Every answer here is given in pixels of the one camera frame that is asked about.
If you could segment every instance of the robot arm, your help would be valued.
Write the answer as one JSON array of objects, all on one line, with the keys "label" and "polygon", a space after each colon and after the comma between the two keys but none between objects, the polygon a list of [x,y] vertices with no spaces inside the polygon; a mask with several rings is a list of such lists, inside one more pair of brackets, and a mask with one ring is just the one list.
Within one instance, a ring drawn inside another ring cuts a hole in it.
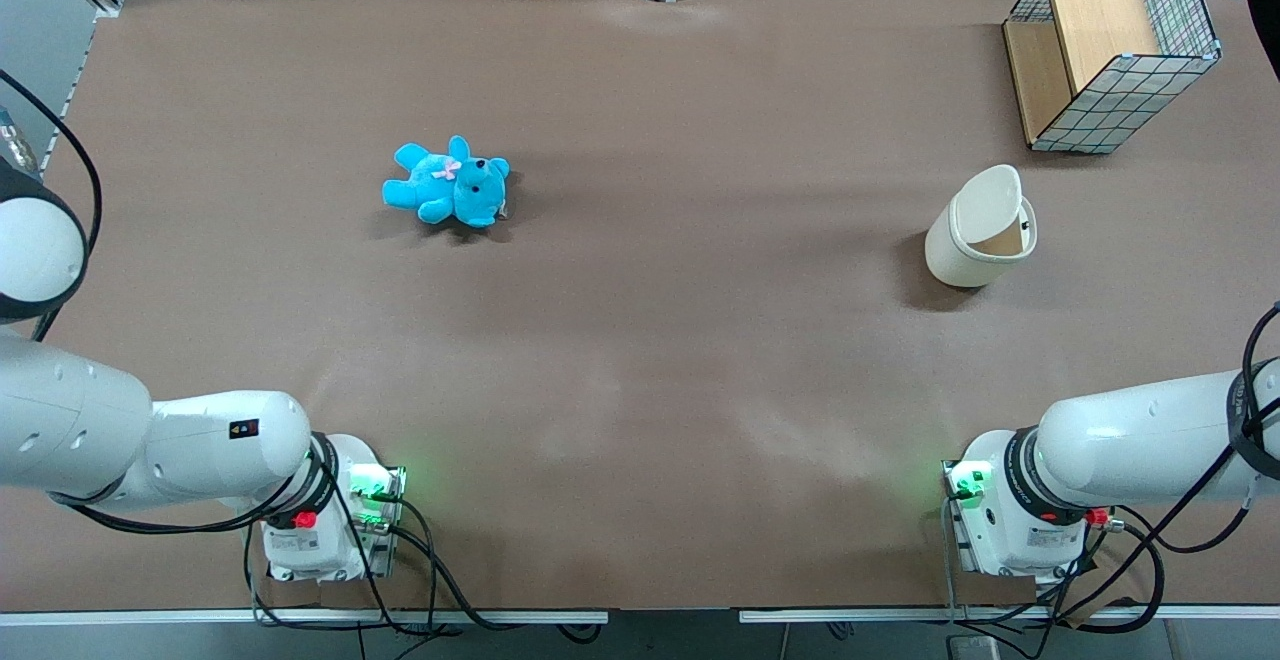
[{"label": "robot arm", "polygon": [[221,500],[264,522],[276,579],[360,578],[361,555],[387,574],[399,505],[370,495],[398,499],[404,473],[357,437],[312,434],[283,391],[151,402],[131,373],[4,327],[56,312],[87,258],[67,203],[0,160],[0,483],[133,532],[104,513]]},{"label": "robot arm", "polygon": [[[1280,365],[1254,379],[1258,404],[1280,397]],[[1176,501],[1230,443],[1242,373],[1172,379],[1055,402],[1037,427],[991,431],[946,469],[966,569],[1052,585],[1082,551],[1094,508]],[[1265,440],[1280,443],[1266,423]],[[1252,501],[1280,491],[1239,453],[1198,492]]]}]

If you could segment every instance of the green led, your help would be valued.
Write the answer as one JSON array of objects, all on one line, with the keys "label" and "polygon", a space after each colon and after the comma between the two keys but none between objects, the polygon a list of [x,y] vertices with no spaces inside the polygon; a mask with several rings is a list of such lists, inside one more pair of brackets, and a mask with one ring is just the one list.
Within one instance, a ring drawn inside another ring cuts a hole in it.
[{"label": "green led", "polygon": [[351,467],[351,490],[352,492],[360,492],[360,495],[374,495],[387,490],[390,483],[390,473],[387,468],[374,464],[362,463]]},{"label": "green led", "polygon": [[982,495],[982,483],[973,482],[969,478],[960,478],[956,481],[955,499],[959,500],[965,508],[973,508],[974,505],[980,504]]}]

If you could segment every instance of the table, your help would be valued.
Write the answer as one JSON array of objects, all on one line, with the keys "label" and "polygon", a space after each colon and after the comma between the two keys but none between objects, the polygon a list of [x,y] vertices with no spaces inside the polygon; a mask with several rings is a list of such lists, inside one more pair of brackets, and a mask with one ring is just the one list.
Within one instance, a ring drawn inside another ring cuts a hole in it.
[{"label": "table", "polygon": [[[1280,110],[1243,5],[1211,0],[1220,67],[1074,159],[1023,146],[1012,1],[129,0],[69,114],[111,180],[51,342],[366,437],[479,606],[938,606],[940,462],[1060,397],[1231,367],[1280,263],[1248,253],[1280,233]],[[518,173],[488,237],[380,206],[396,146],[452,132]],[[948,290],[923,232],[997,162],[1041,246]],[[51,185],[77,173],[59,148]],[[0,512],[26,521],[0,530],[6,611],[244,605],[233,537],[120,537],[37,492]],[[1276,519],[1167,559],[1169,600],[1275,604],[1235,559]],[[411,567],[388,595],[421,604]]]}]

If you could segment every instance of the stuffed toy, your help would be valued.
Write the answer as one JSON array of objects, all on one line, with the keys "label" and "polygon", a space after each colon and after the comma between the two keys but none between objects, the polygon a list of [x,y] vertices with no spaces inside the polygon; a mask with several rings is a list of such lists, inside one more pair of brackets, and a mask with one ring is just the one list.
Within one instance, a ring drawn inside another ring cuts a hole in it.
[{"label": "stuffed toy", "polygon": [[408,171],[408,180],[383,183],[383,201],[393,208],[415,210],[428,224],[453,215],[468,226],[492,226],[506,217],[507,177],[504,159],[475,159],[461,136],[449,139],[449,153],[431,153],[421,145],[404,145],[396,162]]}]

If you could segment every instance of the warning label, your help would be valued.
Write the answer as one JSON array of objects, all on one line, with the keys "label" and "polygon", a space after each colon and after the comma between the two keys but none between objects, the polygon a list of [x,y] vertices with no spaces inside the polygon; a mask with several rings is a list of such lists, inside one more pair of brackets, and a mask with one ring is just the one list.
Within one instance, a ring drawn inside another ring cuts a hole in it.
[{"label": "warning label", "polygon": [[315,531],[271,533],[271,550],[294,553],[320,550],[320,533]]},{"label": "warning label", "polygon": [[1075,528],[1028,528],[1028,547],[1066,547],[1076,541],[1079,531]]}]

